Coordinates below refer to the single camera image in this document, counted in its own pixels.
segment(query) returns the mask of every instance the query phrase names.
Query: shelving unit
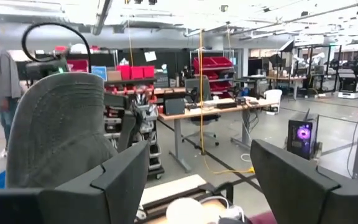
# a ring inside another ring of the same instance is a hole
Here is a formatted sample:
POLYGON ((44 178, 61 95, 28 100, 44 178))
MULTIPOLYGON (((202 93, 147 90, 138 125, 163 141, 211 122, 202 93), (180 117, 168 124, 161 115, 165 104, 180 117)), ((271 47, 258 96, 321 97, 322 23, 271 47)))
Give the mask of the shelving unit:
POLYGON ((203 53, 203 75, 209 80, 211 92, 220 92, 220 98, 230 98, 231 95, 227 90, 233 86, 233 76, 236 73, 230 58, 234 58, 234 50, 192 50, 190 52, 190 63, 195 68, 195 76, 200 74, 200 52, 203 53), (222 56, 208 57, 211 54, 222 56))
MULTIPOLYGON (((132 99, 136 99, 136 94, 143 94, 145 91, 153 92, 154 78, 148 78, 143 80, 124 80, 117 82, 106 82, 105 90, 113 94, 118 95, 129 95, 132 99), (136 85, 144 85, 146 89, 137 89, 136 85)), ((149 102, 148 100, 144 102, 138 102, 134 100, 137 104, 134 106, 134 109, 137 113, 142 115, 143 123, 140 127, 140 133, 137 134, 132 142, 136 144, 139 141, 149 141, 150 142, 150 164, 149 164, 149 177, 154 177, 160 179, 162 174, 165 172, 160 155, 161 148, 157 141, 157 118, 158 118, 158 109, 157 105, 149 102)), ((106 137, 111 140, 111 143, 115 148, 117 148, 118 139, 121 131, 121 118, 119 118, 120 110, 117 108, 106 107, 104 112, 104 129, 106 132, 106 137)))

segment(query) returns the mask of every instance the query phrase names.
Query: concrete floor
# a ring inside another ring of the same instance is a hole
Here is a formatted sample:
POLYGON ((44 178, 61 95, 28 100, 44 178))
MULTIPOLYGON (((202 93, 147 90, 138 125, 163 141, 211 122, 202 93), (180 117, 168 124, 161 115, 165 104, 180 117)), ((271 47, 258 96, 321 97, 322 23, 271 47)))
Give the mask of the concrete floor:
MULTIPOLYGON (((259 123, 251 133, 254 139, 264 139, 276 146, 282 147, 287 133, 288 119, 297 111, 307 111, 321 115, 319 122, 319 141, 323 142, 323 156, 321 166, 331 169, 339 174, 349 176, 346 168, 347 157, 351 149, 352 135, 356 122, 358 121, 358 99, 344 100, 335 96, 328 99, 299 99, 297 101, 282 100, 280 113, 276 116, 269 116, 264 113, 259 114, 259 123)), ((214 156, 227 163, 237 170, 247 170, 251 164, 241 160, 244 150, 230 143, 231 136, 239 136, 241 133, 240 113, 223 114, 219 122, 215 122, 205 127, 205 131, 213 131, 218 135, 219 147, 214 146, 213 142, 206 140, 206 149, 214 156)), ((212 160, 210 157, 203 157, 198 150, 188 143, 182 143, 186 160, 193 168, 190 174, 184 173, 183 169, 169 156, 168 151, 173 148, 173 132, 162 124, 158 124, 158 142, 163 150, 162 164, 165 173, 160 180, 150 180, 148 187, 169 182, 192 174, 199 174, 214 185, 227 181, 239 180, 235 174, 215 175, 214 171, 226 170, 225 167, 212 160)), ((197 131, 197 127, 188 121, 182 121, 182 133, 192 133, 197 131)), ((0 150, 4 147, 2 140, 3 134, 0 128, 0 150)), ((352 170, 354 157, 353 147, 349 160, 349 169, 352 170)), ((0 161, 0 171, 4 170, 5 162, 0 161)), ((234 203, 240 205, 247 216, 269 210, 269 205, 262 193, 253 188, 246 182, 237 184, 234 192, 234 203)))

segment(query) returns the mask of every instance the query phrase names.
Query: person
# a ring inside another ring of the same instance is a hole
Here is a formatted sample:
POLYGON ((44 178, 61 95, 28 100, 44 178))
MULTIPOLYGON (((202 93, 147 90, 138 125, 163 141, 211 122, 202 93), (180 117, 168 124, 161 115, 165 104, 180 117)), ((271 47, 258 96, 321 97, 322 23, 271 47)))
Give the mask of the person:
POLYGON ((0 159, 7 156, 7 144, 11 133, 13 117, 21 97, 17 65, 6 50, 0 48, 0 122, 4 129, 6 146, 0 153, 0 159))

